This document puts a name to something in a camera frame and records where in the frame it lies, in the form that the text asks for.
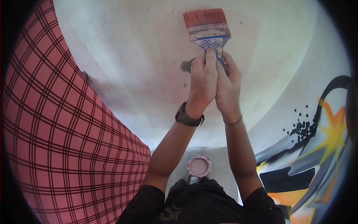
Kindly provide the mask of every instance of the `black t-shirt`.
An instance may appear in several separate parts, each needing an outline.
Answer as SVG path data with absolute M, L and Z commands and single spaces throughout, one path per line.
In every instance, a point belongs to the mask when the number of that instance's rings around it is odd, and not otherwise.
M 284 224 L 282 210 L 263 187 L 256 189 L 244 206 L 211 184 L 191 184 L 170 193 L 143 185 L 127 205 L 117 224 L 124 223 L 239 223 Z

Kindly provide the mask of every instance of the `person's left hand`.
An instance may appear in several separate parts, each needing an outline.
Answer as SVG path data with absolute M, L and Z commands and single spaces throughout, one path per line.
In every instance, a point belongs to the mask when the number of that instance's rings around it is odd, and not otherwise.
M 216 63 L 219 61 L 216 60 L 212 48 L 192 62 L 190 93 L 185 112 L 193 119 L 199 119 L 216 96 L 218 83 Z

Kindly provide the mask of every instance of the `person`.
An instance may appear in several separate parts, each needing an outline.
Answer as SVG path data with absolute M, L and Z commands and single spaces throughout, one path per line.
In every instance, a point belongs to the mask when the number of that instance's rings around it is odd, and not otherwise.
M 275 223 L 284 213 L 270 198 L 256 172 L 256 160 L 239 108 L 241 72 L 232 57 L 222 52 L 222 63 L 212 48 L 192 62 L 190 93 L 178 119 L 153 153 L 144 181 L 120 215 L 122 223 Z M 225 122 L 229 163 L 243 206 L 225 194 L 215 181 L 204 177 L 186 185 L 178 181 L 165 200 L 168 178 L 178 165 L 205 108 L 216 100 Z

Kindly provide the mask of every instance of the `hand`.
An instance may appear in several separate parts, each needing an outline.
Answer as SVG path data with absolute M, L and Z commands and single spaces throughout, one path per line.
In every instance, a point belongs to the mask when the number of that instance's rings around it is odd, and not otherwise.
M 192 76 L 186 114 L 199 119 L 205 108 L 214 100 L 218 82 L 216 55 L 212 48 L 192 62 Z
M 223 65 L 216 62 L 218 71 L 218 87 L 216 106 L 226 123 L 232 124 L 241 118 L 239 109 L 241 71 L 237 68 L 232 57 L 222 51 Z

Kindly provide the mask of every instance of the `bracelet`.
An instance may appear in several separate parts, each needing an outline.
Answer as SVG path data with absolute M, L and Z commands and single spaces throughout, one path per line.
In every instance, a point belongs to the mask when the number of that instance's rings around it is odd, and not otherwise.
M 241 118 L 240 119 L 238 119 L 238 121 L 236 121 L 236 122 L 234 122 L 234 123 L 232 123 L 232 124 L 229 124 L 229 123 L 227 123 L 224 119 L 223 119 L 223 121 L 224 121 L 224 123 L 225 124 L 227 124 L 227 125 L 231 125 L 231 126 L 235 126 L 235 125 L 237 125 L 238 123 L 240 123 L 240 121 L 242 120 L 242 115 L 241 115 Z

